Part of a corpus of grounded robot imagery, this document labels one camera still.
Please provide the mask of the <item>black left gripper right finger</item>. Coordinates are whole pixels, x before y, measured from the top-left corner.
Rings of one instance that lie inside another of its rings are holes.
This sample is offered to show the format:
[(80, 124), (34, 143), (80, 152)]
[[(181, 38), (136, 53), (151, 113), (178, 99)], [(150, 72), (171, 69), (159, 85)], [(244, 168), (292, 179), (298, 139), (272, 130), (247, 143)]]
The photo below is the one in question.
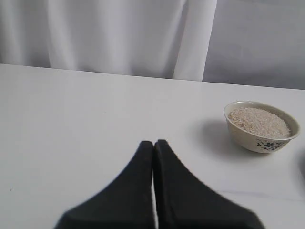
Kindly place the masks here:
[(263, 229), (257, 215), (216, 193), (179, 160), (166, 140), (153, 153), (153, 183), (161, 229)]

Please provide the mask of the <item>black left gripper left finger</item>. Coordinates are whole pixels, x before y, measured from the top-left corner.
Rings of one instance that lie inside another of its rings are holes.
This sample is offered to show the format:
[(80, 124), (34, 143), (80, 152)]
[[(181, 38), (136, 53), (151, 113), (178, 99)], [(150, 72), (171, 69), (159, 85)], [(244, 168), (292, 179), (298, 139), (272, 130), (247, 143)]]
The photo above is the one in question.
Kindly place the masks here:
[(153, 229), (153, 144), (142, 141), (124, 170), (101, 192), (66, 211), (58, 229)]

